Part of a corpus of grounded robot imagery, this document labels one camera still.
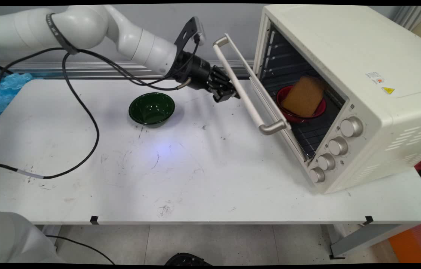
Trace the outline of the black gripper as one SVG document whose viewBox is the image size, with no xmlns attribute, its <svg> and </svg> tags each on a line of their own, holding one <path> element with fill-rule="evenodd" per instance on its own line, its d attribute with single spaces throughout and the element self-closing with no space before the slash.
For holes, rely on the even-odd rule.
<svg viewBox="0 0 421 269">
<path fill-rule="evenodd" d="M 224 71 L 218 66 L 211 67 L 210 63 L 190 52 L 181 51 L 176 56 L 171 74 L 171 78 L 181 84 L 191 78 L 188 87 L 212 93 L 213 99 L 217 103 L 230 98 L 241 98 Z"/>
</svg>

